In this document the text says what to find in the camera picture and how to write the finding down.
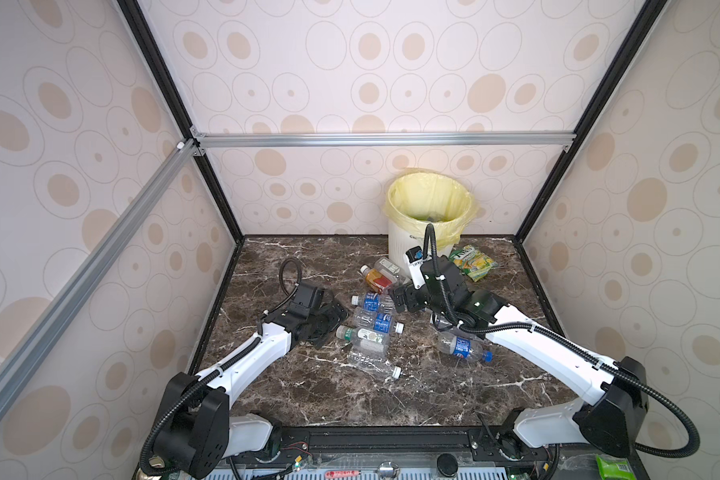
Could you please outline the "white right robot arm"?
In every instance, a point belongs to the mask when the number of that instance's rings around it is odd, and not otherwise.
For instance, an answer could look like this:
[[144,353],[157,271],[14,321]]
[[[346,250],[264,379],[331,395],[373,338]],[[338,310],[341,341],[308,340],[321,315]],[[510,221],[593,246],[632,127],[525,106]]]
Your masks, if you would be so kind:
[[648,407],[646,394],[625,380],[644,380],[636,361],[629,359],[621,367],[608,356],[570,343],[487,290],[470,291],[463,284],[452,290],[427,275],[421,286],[398,286],[391,296],[400,311],[452,312],[448,322],[454,332],[519,354],[576,394],[576,399],[551,407],[516,408],[501,426],[488,429],[506,458],[520,460],[533,449],[555,444],[589,444],[614,457],[630,455]]

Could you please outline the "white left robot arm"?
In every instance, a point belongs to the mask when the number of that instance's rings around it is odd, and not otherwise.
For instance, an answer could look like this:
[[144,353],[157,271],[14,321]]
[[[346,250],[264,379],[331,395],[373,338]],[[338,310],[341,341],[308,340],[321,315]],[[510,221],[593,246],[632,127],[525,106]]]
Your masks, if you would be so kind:
[[271,364],[301,342],[323,346],[348,317],[331,291],[304,281],[265,311],[252,336],[232,353],[196,374],[176,374],[141,449],[141,472],[204,478],[225,458],[265,449],[274,424],[256,414],[232,417],[231,406]]

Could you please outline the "soda water bottle blue label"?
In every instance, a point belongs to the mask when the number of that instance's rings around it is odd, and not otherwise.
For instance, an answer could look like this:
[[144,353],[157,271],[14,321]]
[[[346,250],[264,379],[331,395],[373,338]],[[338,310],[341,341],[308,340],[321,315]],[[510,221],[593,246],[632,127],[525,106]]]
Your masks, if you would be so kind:
[[402,334],[404,331],[404,324],[395,321],[390,314],[385,312],[371,312],[357,308],[353,313],[352,320],[358,327],[368,328],[379,333]]

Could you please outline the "clear plastic bottle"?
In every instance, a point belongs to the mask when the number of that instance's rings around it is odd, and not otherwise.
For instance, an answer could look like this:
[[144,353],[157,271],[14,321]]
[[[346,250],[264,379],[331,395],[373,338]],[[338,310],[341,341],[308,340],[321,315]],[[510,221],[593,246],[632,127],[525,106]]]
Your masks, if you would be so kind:
[[402,369],[389,360],[370,357],[358,351],[351,351],[347,361],[352,367],[382,382],[398,380],[402,373]]

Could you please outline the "clear bottle green band label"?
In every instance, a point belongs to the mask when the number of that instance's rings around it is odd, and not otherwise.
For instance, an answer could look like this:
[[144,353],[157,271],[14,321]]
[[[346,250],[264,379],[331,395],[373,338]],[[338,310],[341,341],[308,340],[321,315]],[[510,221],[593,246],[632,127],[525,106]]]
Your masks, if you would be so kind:
[[367,328],[341,325],[336,329],[335,336],[339,340],[349,342],[363,354],[380,357],[387,355],[390,342],[387,334]]

